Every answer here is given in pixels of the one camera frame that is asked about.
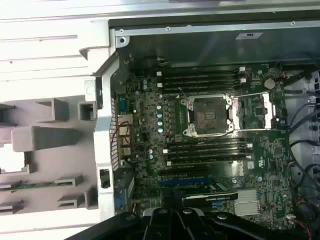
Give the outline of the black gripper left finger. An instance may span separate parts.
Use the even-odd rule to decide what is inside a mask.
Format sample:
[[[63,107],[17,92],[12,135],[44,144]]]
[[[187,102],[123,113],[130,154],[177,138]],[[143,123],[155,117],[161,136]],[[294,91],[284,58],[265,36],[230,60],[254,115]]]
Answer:
[[[161,207],[148,208],[140,217],[123,212],[70,237],[69,240],[169,240],[174,213],[171,189],[161,191]]]

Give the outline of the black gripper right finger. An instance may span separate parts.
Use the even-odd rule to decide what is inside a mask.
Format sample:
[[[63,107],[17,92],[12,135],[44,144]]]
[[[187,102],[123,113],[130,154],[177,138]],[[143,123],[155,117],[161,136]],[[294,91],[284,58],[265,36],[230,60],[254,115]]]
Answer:
[[[174,190],[174,213],[192,240],[308,240],[310,231],[271,229],[241,216],[225,212],[203,212],[202,207],[218,202],[236,200],[236,191],[188,194]]]

